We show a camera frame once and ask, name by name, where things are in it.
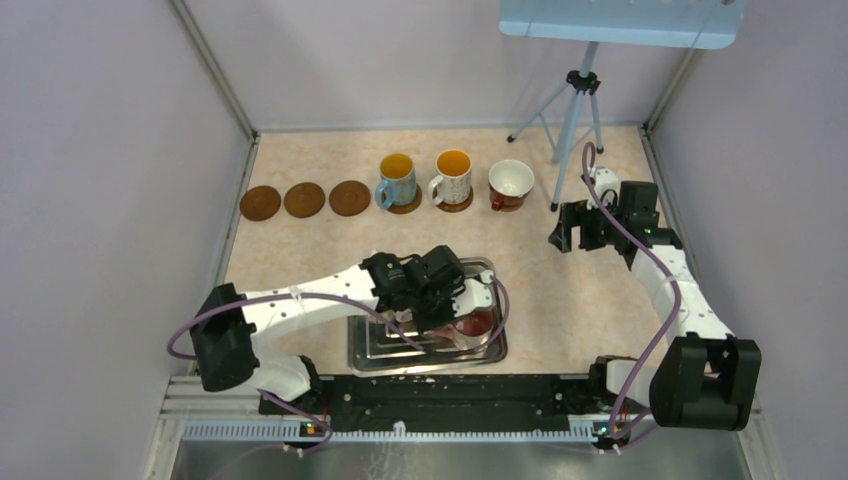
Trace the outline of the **blue butterfly mug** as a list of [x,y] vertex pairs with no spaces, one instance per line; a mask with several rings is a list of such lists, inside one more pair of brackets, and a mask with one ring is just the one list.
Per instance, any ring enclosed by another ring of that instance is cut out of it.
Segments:
[[377,205],[387,210],[391,205],[406,205],[416,192],[416,173],[413,160],[400,153],[386,156],[379,165],[381,180],[375,189]]

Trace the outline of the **pink mug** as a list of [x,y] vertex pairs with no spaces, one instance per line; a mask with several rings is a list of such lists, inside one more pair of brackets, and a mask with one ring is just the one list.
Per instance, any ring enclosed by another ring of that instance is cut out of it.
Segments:
[[476,350],[488,341],[493,328],[493,311],[476,310],[436,330],[434,334],[451,342],[457,350]]

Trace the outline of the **white red-bottom cup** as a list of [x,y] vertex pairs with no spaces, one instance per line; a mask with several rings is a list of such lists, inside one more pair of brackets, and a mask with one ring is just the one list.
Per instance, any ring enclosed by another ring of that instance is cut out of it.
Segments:
[[504,159],[488,172],[489,201],[493,211],[512,212],[520,209],[535,184],[535,175],[525,163]]

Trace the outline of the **brown coaster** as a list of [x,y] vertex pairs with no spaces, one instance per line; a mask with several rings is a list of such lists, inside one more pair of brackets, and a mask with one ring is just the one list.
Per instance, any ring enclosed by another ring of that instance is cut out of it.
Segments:
[[332,211],[343,217],[359,215],[368,208],[370,201],[370,190],[364,183],[356,180],[340,182],[329,195]]
[[447,213],[458,213],[458,212],[462,212],[462,211],[466,210],[473,203],[473,200],[474,200],[474,190],[470,189],[467,198],[463,202],[456,203],[456,204],[450,204],[450,203],[447,203],[447,202],[442,202],[442,203],[437,205],[437,208],[439,210],[441,210],[443,212],[447,212]]
[[241,215],[253,222],[272,218],[282,205],[282,197],[277,189],[268,185],[256,186],[244,193],[239,201]]
[[412,202],[406,205],[391,205],[387,211],[395,215],[404,215],[415,211],[422,201],[422,189],[419,185],[416,186],[415,197]]
[[301,182],[292,186],[283,197],[287,213],[295,218],[308,218],[320,212],[325,205],[323,188],[314,182]]

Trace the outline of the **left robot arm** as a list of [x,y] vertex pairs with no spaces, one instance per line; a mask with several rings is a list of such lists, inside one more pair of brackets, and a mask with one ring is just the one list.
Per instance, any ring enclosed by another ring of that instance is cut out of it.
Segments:
[[420,330],[438,329],[476,305],[459,258],[446,245],[425,255],[378,252],[333,275],[267,295],[232,284],[211,293],[189,329],[207,392],[249,385],[297,413],[319,404],[319,376],[302,356],[263,353],[262,343],[358,312],[408,311]]

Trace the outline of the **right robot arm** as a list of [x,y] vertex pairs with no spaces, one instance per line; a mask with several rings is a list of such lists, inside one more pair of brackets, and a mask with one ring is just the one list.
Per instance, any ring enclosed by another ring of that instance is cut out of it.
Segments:
[[[658,188],[625,181],[563,203],[549,237],[567,253],[613,247],[664,322],[637,359],[601,357],[586,385],[589,404],[618,415],[631,400],[662,427],[738,431],[750,418],[762,354],[722,322],[692,276],[682,240],[659,224]],[[579,231],[577,244],[572,231]]]

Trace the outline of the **silver mug orange inside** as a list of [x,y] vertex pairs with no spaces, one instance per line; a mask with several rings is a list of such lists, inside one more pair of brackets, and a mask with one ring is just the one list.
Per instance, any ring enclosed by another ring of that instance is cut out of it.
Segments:
[[434,206],[454,206],[466,202],[472,193],[470,156],[461,150],[446,150],[436,159],[436,175],[428,184]]

